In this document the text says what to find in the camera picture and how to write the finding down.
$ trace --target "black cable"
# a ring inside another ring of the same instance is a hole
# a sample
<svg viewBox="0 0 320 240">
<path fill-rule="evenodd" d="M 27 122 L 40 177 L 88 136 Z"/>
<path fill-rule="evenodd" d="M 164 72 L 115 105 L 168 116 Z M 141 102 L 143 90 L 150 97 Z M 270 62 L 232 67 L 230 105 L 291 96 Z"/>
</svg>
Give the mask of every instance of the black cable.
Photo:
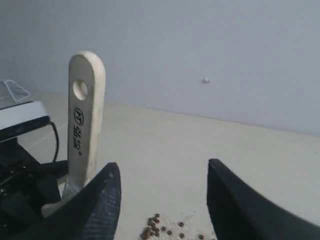
<svg viewBox="0 0 320 240">
<path fill-rule="evenodd" d="M 59 153 L 60 141 L 59 141 L 59 135 L 58 135 L 58 131 L 57 131 L 55 123 L 51 121 L 51 122 L 49 122 L 49 124 L 52 126 L 52 129 L 53 129 L 53 132 L 55 135 L 55 153 L 54 153 L 54 157 L 53 157 L 53 161 L 52 161 L 53 163 L 55 163 L 57 161 L 57 156 Z"/>
</svg>

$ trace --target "white device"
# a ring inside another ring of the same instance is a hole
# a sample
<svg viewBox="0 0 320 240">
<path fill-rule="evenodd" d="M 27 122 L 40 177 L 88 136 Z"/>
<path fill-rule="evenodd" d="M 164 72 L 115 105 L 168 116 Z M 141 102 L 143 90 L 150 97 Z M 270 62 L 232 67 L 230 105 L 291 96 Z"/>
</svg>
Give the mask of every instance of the white device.
<svg viewBox="0 0 320 240">
<path fill-rule="evenodd" d="M 48 125 L 50 118 L 40 101 L 0 108 L 0 143 Z"/>
</svg>

